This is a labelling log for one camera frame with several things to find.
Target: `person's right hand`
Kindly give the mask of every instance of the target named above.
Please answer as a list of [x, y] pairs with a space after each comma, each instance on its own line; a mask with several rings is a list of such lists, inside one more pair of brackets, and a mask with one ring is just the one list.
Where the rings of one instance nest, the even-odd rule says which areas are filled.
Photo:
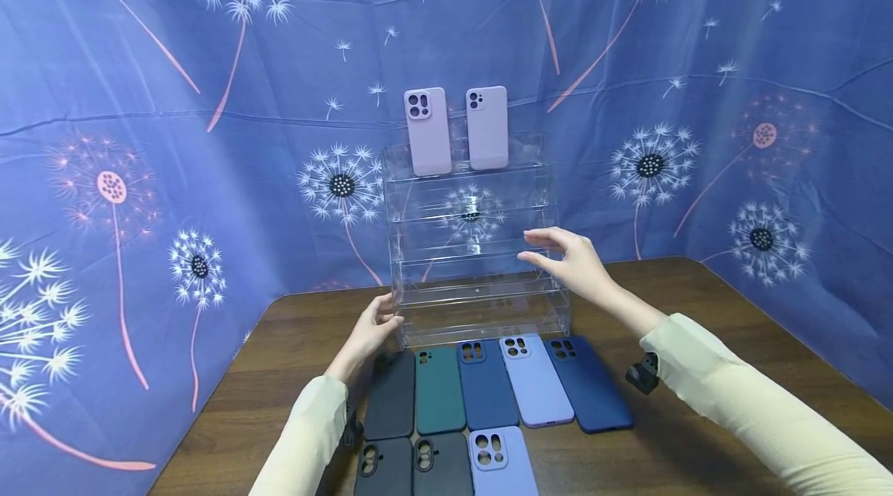
[[619, 289], [595, 253], [592, 241], [585, 236], [552, 226], [524, 231], [524, 239], [531, 245], [563, 254], [564, 258], [551, 260], [542, 254], [523, 251], [518, 254], [518, 260], [545, 269], [589, 302], [604, 307]]

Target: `pink phone case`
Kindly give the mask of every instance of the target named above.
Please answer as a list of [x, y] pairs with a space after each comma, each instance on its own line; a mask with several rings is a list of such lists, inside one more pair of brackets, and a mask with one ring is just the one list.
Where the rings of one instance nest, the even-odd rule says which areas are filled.
[[503, 337], [499, 348], [524, 425], [536, 428], [574, 420], [574, 407], [540, 336]]
[[508, 92], [478, 87], [465, 93], [471, 168], [487, 171], [508, 165]]
[[413, 89], [403, 95], [412, 171], [417, 177], [436, 177], [453, 170], [446, 99], [442, 87]]

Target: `black phone case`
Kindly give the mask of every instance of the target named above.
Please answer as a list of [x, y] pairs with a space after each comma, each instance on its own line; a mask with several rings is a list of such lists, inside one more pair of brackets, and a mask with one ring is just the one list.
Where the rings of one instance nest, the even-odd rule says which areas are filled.
[[415, 354], [411, 350], [377, 357], [364, 420], [365, 437], [410, 437], [415, 429]]
[[418, 439], [412, 451], [412, 489], [415, 496], [474, 495], [468, 441], [462, 432]]
[[[369, 453], [373, 457], [367, 466]], [[379, 439], [363, 444], [357, 459], [353, 496], [412, 496], [412, 443], [409, 438]]]

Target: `black object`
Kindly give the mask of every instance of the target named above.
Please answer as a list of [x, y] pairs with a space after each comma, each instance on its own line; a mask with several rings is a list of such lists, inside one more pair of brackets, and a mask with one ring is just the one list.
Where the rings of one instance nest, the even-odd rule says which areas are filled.
[[368, 441], [410, 437], [415, 430], [415, 354], [386, 353], [375, 360], [366, 408]]
[[344, 432], [341, 433], [341, 445], [353, 448], [362, 437], [363, 423], [357, 420], [357, 410], [351, 403], [347, 403], [347, 424], [344, 426]]
[[379, 439], [363, 445], [357, 458], [353, 496], [412, 496], [412, 442]]
[[471, 496], [471, 462], [462, 432], [419, 438], [412, 459], [415, 496]]
[[660, 378], [657, 376], [657, 355], [645, 353], [641, 362], [632, 365], [626, 371], [626, 380], [642, 394], [651, 394], [660, 383]]

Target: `acrylic tier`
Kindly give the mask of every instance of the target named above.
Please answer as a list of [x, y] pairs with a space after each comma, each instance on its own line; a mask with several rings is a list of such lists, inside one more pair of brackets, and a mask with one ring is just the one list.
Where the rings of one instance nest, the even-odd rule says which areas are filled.
[[405, 316], [401, 345], [568, 333], [567, 291], [517, 260], [531, 250], [524, 230], [557, 225], [541, 136], [513, 136], [509, 166], [486, 172], [460, 158], [464, 139], [453, 143], [453, 173], [442, 177], [416, 177], [408, 145], [384, 152], [393, 291]]

